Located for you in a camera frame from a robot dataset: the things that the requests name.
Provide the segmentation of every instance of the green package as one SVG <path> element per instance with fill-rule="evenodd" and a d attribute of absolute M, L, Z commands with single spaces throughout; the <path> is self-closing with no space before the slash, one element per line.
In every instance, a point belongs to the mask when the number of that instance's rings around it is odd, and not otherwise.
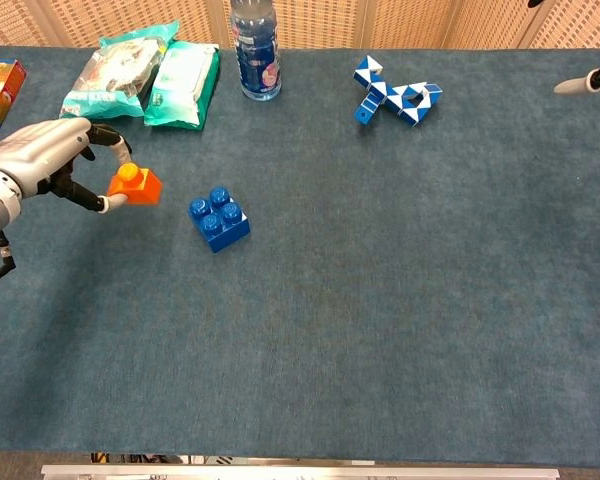
<path fill-rule="evenodd" d="M 175 42 L 160 65 L 144 124 L 202 130 L 218 73 L 218 46 Z"/>
<path fill-rule="evenodd" d="M 101 38 L 62 102 L 60 117 L 141 117 L 141 102 L 179 26 L 176 21 Z"/>

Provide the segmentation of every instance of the table surface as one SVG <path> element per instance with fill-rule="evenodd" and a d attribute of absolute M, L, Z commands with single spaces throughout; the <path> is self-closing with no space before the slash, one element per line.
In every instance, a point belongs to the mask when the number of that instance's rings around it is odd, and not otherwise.
<path fill-rule="evenodd" d="M 373 52 L 444 90 L 415 128 L 355 122 L 365 53 L 285 51 L 261 104 L 222 52 L 203 132 L 113 122 L 159 206 L 25 202 L 0 449 L 600 466 L 600 94 L 552 93 L 600 51 Z M 29 72 L 0 138 L 89 55 L 0 47 Z M 212 255 L 186 210 L 218 184 L 252 232 Z"/>

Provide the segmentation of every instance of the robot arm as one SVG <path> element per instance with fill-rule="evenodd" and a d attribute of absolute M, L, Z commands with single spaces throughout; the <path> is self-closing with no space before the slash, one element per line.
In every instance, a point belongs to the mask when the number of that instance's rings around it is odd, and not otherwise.
<path fill-rule="evenodd" d="M 78 155 L 95 160 L 90 144 L 110 147 L 120 165 L 131 162 L 131 147 L 122 135 L 86 118 L 41 122 L 0 141 L 0 278 L 15 268 L 2 230 L 18 217 L 25 198 L 52 192 L 98 213 L 127 201 L 123 194 L 96 195 L 71 179 Z"/>

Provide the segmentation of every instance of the orange block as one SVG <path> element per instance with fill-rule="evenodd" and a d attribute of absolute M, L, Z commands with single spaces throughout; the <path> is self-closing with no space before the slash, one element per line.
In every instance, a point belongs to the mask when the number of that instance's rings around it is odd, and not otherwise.
<path fill-rule="evenodd" d="M 123 193 L 130 205 L 157 205 L 160 201 L 162 182 L 148 168 L 140 168 L 135 163 L 125 163 L 111 178 L 107 195 Z"/>

